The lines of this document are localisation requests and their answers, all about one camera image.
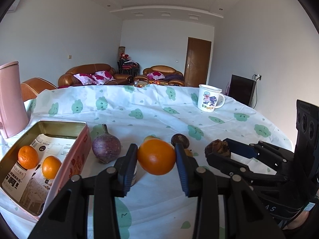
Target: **brown leather sofa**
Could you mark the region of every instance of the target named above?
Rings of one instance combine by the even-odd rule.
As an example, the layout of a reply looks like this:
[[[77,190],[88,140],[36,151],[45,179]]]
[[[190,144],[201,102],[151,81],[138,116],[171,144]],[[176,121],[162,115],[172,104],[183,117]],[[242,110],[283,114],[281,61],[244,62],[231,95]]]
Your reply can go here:
[[[39,77],[34,77],[21,84],[22,99],[24,102],[30,99],[35,99],[40,92],[55,89],[57,89],[56,86],[50,82]]]
[[[179,71],[176,71],[174,68],[172,67],[168,67],[168,66],[152,66],[150,68],[145,68],[143,70],[143,74],[138,75],[134,78],[134,81],[145,81],[148,83],[159,83],[160,85],[177,85],[177,86],[185,86],[185,82],[181,81],[181,80],[171,80],[171,81],[165,81],[165,80],[150,80],[147,77],[148,73],[152,73],[152,72],[161,72],[164,76],[167,76],[169,74],[178,74],[183,76],[183,74]]]
[[[61,86],[82,86],[80,80],[74,77],[78,73],[93,74],[98,71],[108,71],[115,80],[109,81],[106,85],[127,85],[133,82],[133,76],[129,74],[119,74],[115,69],[108,64],[88,64],[73,67],[66,71],[64,75],[59,78],[58,85]]]

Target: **brown door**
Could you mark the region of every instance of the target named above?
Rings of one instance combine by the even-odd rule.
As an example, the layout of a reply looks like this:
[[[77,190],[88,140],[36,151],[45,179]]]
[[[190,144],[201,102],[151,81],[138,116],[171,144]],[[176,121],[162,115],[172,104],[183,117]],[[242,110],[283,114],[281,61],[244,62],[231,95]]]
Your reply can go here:
[[[198,87],[206,84],[212,43],[207,40],[188,38],[185,65],[185,86]]]

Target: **television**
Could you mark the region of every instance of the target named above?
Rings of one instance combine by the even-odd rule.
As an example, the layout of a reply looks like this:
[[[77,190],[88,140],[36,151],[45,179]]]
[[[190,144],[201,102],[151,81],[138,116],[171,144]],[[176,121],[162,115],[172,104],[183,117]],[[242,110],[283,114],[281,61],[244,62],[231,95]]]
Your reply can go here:
[[[242,104],[251,107],[256,81],[232,75],[228,96],[234,98]]]

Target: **metal screw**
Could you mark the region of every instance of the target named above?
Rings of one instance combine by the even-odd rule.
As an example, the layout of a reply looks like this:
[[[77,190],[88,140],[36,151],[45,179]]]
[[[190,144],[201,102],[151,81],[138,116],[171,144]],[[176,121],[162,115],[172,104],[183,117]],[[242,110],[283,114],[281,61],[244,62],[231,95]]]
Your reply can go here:
[[[109,173],[109,174],[112,174],[112,173],[116,172],[116,169],[115,169],[115,167],[112,166],[112,167],[107,168],[106,172]]]
[[[204,173],[204,172],[206,172],[206,169],[204,168],[204,167],[197,167],[196,168],[196,171],[198,172],[198,173]]]
[[[79,174],[73,175],[71,177],[71,181],[73,182],[77,182],[79,179],[81,178],[81,176]]]
[[[241,181],[241,177],[238,174],[235,174],[232,176],[232,179],[236,182],[240,182]]]

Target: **purple turnip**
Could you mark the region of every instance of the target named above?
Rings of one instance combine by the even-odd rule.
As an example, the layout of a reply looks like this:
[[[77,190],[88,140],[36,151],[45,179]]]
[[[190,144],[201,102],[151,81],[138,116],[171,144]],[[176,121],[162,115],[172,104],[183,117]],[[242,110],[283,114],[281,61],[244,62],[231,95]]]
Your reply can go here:
[[[104,134],[96,137],[92,143],[92,150],[95,156],[103,163],[107,164],[115,159],[121,153],[121,142],[116,136],[107,131],[107,126],[102,125]]]

